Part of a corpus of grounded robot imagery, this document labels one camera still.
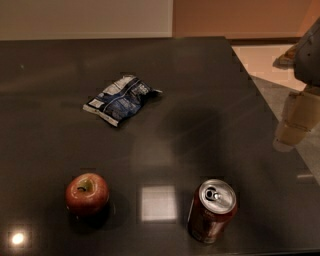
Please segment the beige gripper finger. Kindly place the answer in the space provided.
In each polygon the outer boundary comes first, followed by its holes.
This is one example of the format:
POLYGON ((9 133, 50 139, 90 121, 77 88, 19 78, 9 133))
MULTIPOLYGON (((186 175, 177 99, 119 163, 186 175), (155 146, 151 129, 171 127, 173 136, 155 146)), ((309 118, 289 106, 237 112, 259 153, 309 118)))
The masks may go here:
POLYGON ((278 63, 281 66, 293 66, 295 62, 297 47, 298 47, 297 44, 294 44, 293 46, 291 46, 284 54, 282 54, 278 58, 278 63))
POLYGON ((307 85, 286 98, 273 141, 280 152, 289 152, 320 122, 320 87, 307 85))

